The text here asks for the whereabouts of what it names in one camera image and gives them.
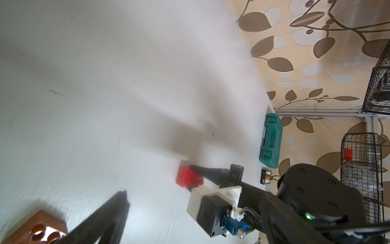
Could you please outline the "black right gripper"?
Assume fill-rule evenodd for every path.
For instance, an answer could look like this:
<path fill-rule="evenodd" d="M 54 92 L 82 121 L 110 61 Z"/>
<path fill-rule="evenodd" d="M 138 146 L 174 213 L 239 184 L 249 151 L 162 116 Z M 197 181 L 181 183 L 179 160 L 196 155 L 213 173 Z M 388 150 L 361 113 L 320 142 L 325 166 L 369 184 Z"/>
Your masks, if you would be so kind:
<path fill-rule="evenodd" d="M 229 170 L 222 168 L 206 168 L 197 165 L 190 165 L 189 168 L 200 176 L 213 182 L 215 185 L 228 187 L 238 186 L 244 172 L 244 167 L 237 164 L 231 164 Z"/>

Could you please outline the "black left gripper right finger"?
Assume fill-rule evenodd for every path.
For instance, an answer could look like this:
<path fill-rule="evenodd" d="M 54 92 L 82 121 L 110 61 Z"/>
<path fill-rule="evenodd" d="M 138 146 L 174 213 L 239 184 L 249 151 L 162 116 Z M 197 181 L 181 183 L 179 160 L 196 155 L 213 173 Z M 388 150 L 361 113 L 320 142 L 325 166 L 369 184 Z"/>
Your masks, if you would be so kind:
<path fill-rule="evenodd" d="M 264 192 L 260 197 L 259 211 L 259 231 L 267 236 L 270 244 L 330 243 L 270 192 Z"/>

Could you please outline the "red lego brick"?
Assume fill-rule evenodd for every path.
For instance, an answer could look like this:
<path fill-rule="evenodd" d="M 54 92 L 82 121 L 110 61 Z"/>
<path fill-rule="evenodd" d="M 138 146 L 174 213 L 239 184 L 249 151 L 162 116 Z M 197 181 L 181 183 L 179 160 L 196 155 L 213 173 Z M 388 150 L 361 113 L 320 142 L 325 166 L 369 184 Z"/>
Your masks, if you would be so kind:
<path fill-rule="evenodd" d="M 180 166 L 176 177 L 176 184 L 182 188 L 194 188 L 204 184 L 204 177 L 189 167 Z"/>

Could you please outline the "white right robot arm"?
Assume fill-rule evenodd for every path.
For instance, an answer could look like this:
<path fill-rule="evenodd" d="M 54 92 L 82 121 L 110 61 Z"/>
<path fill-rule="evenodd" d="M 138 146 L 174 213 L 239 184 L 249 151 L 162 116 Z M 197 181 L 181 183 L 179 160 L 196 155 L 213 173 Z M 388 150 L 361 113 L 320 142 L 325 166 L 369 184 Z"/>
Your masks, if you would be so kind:
<path fill-rule="evenodd" d="M 363 197 L 327 171 L 310 165 L 291 167 L 276 194 L 242 180 L 244 168 L 190 169 L 218 186 L 192 187 L 187 211 L 210 236 L 240 239 L 257 230 L 270 244 L 385 244 L 389 222 L 369 223 Z"/>

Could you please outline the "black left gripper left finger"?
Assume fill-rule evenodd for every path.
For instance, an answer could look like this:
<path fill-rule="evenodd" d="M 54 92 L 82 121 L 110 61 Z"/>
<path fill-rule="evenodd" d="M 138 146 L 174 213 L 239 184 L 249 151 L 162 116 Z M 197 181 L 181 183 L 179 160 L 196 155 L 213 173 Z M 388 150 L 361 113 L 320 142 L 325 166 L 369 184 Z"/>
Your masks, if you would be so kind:
<path fill-rule="evenodd" d="M 118 244 L 124 233 L 129 209 L 127 192 L 119 191 L 57 243 Z"/>

